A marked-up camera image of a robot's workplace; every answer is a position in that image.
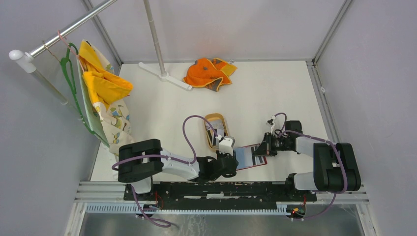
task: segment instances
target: gray floor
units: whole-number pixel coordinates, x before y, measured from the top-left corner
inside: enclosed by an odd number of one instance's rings
[[[323,209],[308,206],[307,215]],[[324,215],[303,222],[291,222],[284,216],[265,215],[158,215],[174,226],[164,229],[131,214],[87,213],[82,236],[362,236],[363,230],[355,206],[334,206]]]

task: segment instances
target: pink hanger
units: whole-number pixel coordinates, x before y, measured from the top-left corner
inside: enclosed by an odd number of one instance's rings
[[[84,71],[84,67],[83,67],[83,65],[81,64],[81,61],[80,61],[80,56],[79,55],[77,55],[70,47],[69,47],[69,45],[68,45],[68,43],[66,43],[66,41],[65,41],[65,39],[62,37],[62,35],[61,35],[61,33],[60,33],[60,31],[58,30],[58,36],[60,37],[60,39],[61,39],[61,41],[62,42],[64,42],[65,43],[65,45],[66,45],[66,47],[67,48],[69,48],[69,50],[71,51],[71,53],[72,54],[74,54],[74,56],[77,58],[77,61],[78,61],[78,63],[80,63],[80,66],[81,66],[81,70],[83,71],[83,73],[85,72]]]

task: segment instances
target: yellow cloth tag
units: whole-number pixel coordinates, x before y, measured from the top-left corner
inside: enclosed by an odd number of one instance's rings
[[[84,41],[81,42],[79,56],[86,69],[83,79],[92,104],[102,102],[109,109],[110,104],[123,99],[132,91],[133,85],[130,82],[106,71],[94,49]]]

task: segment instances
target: white table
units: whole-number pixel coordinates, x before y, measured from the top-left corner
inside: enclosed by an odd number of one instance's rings
[[[182,79],[192,63],[167,63],[170,75]],[[311,79],[304,61],[235,62],[238,67],[231,76],[233,84],[219,92],[206,88],[184,91],[139,68],[124,64],[120,76],[133,84],[125,102],[130,111],[132,135],[136,141],[160,139],[164,148],[178,155],[192,157],[182,135],[182,123],[190,115],[220,113],[226,119],[235,147],[260,143],[269,127],[270,117],[285,112],[288,120],[300,120],[305,134],[326,139]],[[282,126],[279,117],[276,128]],[[198,156],[214,156],[206,141],[203,121],[190,119],[186,133]],[[92,181],[116,181],[112,176],[111,154],[100,147]],[[267,157],[267,165],[238,171],[233,178],[217,181],[284,181],[288,174],[313,170],[312,157],[292,151]],[[154,181],[186,181],[170,174],[154,175]]]

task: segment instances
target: hanging cloth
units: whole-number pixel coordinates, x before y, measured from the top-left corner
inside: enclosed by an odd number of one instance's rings
[[[75,47],[74,44],[69,43],[68,46],[72,47],[75,50],[75,52],[78,54],[78,49]],[[80,74],[80,71],[81,71],[80,64],[76,63],[78,65],[79,79],[80,79],[81,91],[83,94],[84,107],[86,109],[87,120],[84,118],[84,115],[81,112],[81,108],[80,108],[80,105],[78,103],[78,99],[76,96],[77,90],[75,87],[74,71],[73,71],[72,62],[69,56],[70,56],[70,49],[68,48],[66,51],[65,57],[62,58],[59,62],[61,64],[62,73],[64,74],[65,80],[67,81],[68,86],[71,90],[72,97],[74,98],[75,106],[77,107],[77,111],[80,115],[81,121],[83,122],[84,126],[91,134],[95,135],[102,143],[104,143],[104,145],[108,147],[109,143],[104,134],[103,127],[101,126],[98,113],[92,106],[89,98],[85,96],[86,94],[85,92],[87,92],[87,87]],[[68,76],[68,70],[67,70],[68,64],[69,64],[69,71],[70,71],[71,79]]]
[[[130,135],[129,110],[123,101],[133,86],[111,73],[113,67],[109,61],[85,40],[81,42],[79,56],[91,104],[100,117],[110,152],[118,156],[121,146],[135,142]]]

